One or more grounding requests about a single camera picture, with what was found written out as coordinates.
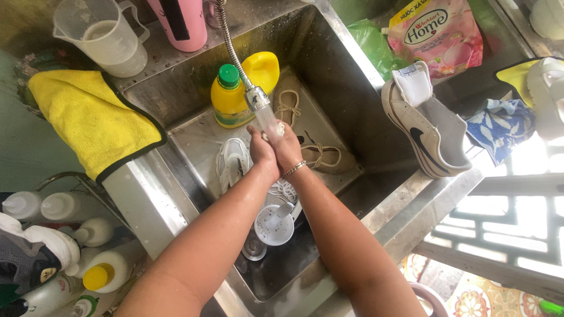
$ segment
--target pink water bottle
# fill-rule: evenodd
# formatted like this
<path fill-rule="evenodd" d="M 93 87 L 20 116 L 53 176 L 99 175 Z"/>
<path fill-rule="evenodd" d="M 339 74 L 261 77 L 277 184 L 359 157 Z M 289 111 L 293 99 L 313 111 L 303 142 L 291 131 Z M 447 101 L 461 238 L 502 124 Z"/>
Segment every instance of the pink water bottle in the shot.
<path fill-rule="evenodd" d="M 178 50 L 194 52 L 208 40 L 202 0 L 147 0 L 157 14 L 170 43 Z"/>

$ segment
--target flexible faucet hose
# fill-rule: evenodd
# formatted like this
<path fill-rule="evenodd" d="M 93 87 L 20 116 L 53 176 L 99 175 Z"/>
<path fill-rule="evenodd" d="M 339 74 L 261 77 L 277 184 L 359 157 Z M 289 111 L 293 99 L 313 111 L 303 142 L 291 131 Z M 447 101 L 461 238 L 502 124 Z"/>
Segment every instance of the flexible faucet hose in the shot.
<path fill-rule="evenodd" d="M 227 51 L 229 52 L 229 56 L 233 61 L 233 64 L 239 71 L 239 76 L 245 85 L 245 88 L 251 89 L 253 84 L 249 80 L 249 77 L 245 74 L 241 63 L 239 63 L 239 59 L 235 54 L 235 49 L 233 48 L 233 43 L 231 42 L 231 35 L 229 34 L 229 29 L 227 28 L 227 19 L 225 18 L 225 9 L 223 8 L 224 0 L 215 0 L 215 13 L 218 16 L 219 24 L 221 25 L 221 32 L 223 33 L 223 39 L 225 40 L 225 46 L 227 46 Z"/>

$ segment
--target nike swoosh logo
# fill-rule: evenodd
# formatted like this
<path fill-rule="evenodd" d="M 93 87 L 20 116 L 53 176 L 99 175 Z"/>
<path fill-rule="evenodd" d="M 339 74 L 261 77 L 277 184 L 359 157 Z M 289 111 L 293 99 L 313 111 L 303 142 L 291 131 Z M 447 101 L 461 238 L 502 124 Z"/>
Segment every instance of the nike swoosh logo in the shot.
<path fill-rule="evenodd" d="M 423 134 L 423 131 L 419 130 L 416 127 L 412 127 L 409 130 L 409 134 L 411 134 L 411 138 L 413 138 L 413 141 L 415 142 L 415 144 L 417 144 L 417 146 L 423 151 L 423 153 L 425 154 L 425 156 L 427 156 L 427 158 L 431 161 L 431 163 L 435 164 L 436 167 L 438 167 L 441 171 L 450 174 L 448 172 L 447 169 L 445 169 L 444 167 L 440 166 L 437 161 L 435 161 L 432 157 L 431 154 L 429 154 L 429 151 L 427 151 L 427 149 L 425 148 L 425 146 L 423 145 L 423 142 L 421 142 L 421 136 Z"/>

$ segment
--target bracelet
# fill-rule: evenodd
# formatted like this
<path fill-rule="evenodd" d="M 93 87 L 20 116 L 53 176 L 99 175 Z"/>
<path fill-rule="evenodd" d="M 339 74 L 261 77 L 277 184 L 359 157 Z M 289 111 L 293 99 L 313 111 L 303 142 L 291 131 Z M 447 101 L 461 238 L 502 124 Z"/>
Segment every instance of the bracelet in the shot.
<path fill-rule="evenodd" d="M 284 175 L 282 175 L 282 178 L 286 179 L 288 176 L 292 175 L 295 171 L 297 171 L 300 167 L 304 165 L 306 165 L 305 160 L 299 162 L 298 164 L 294 165 L 294 167 L 289 169 L 286 173 L 284 173 Z"/>

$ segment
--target yellow cloth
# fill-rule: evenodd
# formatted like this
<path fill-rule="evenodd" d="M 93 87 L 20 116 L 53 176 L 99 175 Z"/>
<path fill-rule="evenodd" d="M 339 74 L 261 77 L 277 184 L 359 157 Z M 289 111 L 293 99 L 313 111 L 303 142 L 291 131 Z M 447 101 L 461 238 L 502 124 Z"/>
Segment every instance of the yellow cloth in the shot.
<path fill-rule="evenodd" d="M 521 99 L 523 102 L 529 107 L 534 109 L 535 103 L 532 102 L 531 94 L 527 88 L 527 73 L 529 68 L 533 66 L 533 64 L 539 62 L 543 58 L 534 58 L 531 60 L 523 61 L 522 63 L 507 67 L 495 73 L 495 77 L 500 81 L 506 82 L 512 85 L 519 95 L 521 95 Z"/>
<path fill-rule="evenodd" d="M 166 142 L 158 122 L 108 83 L 98 71 L 72 70 L 37 73 L 28 83 L 47 121 L 98 183 Z"/>

